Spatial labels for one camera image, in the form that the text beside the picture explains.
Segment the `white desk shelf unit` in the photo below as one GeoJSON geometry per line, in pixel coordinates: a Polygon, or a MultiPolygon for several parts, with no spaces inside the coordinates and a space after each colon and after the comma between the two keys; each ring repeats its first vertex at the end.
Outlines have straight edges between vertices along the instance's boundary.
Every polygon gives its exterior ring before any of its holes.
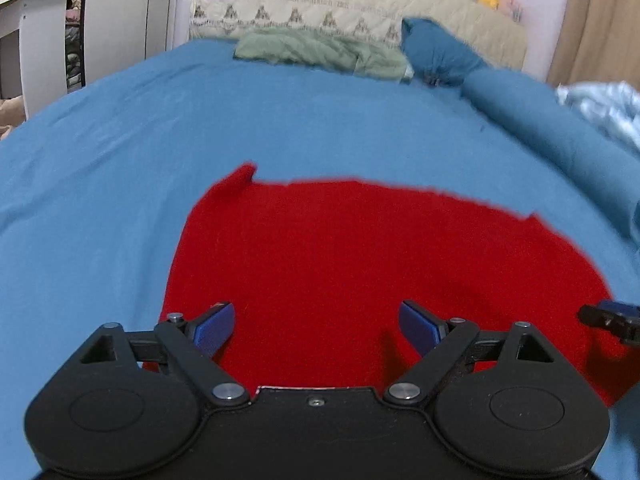
{"type": "Polygon", "coordinates": [[[1,0],[1,95],[32,117],[67,93],[66,0],[1,0]]]}

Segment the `cream quilted headboard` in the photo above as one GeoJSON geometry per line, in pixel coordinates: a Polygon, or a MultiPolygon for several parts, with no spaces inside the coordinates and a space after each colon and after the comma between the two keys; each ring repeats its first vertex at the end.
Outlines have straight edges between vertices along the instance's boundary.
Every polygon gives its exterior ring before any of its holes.
{"type": "Polygon", "coordinates": [[[189,36],[233,40],[288,27],[396,47],[404,18],[435,21],[493,66],[524,65],[525,29],[473,0],[192,0],[189,36]]]}

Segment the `white wardrobe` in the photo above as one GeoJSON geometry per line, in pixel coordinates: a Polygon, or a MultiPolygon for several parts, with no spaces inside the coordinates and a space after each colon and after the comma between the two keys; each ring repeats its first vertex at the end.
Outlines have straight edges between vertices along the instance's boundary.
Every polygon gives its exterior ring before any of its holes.
{"type": "Polygon", "coordinates": [[[85,86],[166,51],[178,0],[84,0],[81,8],[85,86]]]}

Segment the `green pillow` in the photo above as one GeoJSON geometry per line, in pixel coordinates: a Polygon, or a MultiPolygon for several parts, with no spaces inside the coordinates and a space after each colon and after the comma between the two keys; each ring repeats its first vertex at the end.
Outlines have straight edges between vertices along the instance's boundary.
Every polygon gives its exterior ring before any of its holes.
{"type": "Polygon", "coordinates": [[[273,27],[249,32],[236,43],[233,56],[390,81],[410,80],[414,74],[398,48],[307,29],[273,27]]]}

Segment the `blue bed sheet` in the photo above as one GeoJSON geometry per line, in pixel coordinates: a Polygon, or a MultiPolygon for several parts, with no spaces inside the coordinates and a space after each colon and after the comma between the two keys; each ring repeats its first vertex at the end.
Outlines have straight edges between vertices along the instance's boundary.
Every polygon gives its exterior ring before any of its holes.
{"type": "Polygon", "coordinates": [[[186,216],[243,162],[273,181],[440,188],[539,214],[639,298],[639,253],[458,89],[243,63],[198,40],[53,103],[1,144],[1,474],[39,470],[29,401],[96,326],[160,314],[186,216]]]}

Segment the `light blue blanket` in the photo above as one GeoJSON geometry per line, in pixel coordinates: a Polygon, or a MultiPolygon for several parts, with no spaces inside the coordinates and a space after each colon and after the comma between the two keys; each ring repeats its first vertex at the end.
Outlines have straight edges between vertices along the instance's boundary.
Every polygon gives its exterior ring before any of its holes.
{"type": "Polygon", "coordinates": [[[639,154],[639,92],[619,82],[583,81],[557,86],[556,99],[593,127],[639,154]]]}

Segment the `beige curtain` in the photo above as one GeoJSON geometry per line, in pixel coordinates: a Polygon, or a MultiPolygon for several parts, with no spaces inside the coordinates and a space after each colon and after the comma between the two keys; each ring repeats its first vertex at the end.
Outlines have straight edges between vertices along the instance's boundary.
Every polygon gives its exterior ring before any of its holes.
{"type": "Polygon", "coordinates": [[[639,87],[639,0],[567,0],[548,84],[639,87]]]}

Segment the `blue rolled duvet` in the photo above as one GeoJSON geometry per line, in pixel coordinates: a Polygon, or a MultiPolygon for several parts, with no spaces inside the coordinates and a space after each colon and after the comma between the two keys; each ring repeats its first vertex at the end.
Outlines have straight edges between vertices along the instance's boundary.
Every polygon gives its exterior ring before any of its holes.
{"type": "Polygon", "coordinates": [[[467,98],[493,122],[562,171],[624,237],[639,240],[639,159],[558,103],[543,82],[505,68],[465,77],[467,98]]]}

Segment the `dark blue pillow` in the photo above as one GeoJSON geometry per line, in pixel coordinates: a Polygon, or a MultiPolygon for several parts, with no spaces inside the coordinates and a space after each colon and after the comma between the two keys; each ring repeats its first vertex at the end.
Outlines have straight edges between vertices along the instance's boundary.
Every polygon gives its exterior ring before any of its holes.
{"type": "Polygon", "coordinates": [[[400,50],[414,76],[432,86],[460,86],[469,74],[488,67],[465,42],[426,18],[402,20],[400,50]]]}

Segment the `red knit sweater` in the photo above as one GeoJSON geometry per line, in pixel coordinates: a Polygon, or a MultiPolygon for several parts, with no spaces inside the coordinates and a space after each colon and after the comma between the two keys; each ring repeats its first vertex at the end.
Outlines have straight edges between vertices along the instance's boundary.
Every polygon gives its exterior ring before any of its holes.
{"type": "Polygon", "coordinates": [[[606,403],[639,380],[639,352],[582,325],[608,298],[591,263],[535,217],[360,181],[275,184],[243,165],[186,219],[165,313],[230,302],[219,365],[246,388],[383,390],[418,359],[401,301],[484,330],[535,325],[606,403]]]}

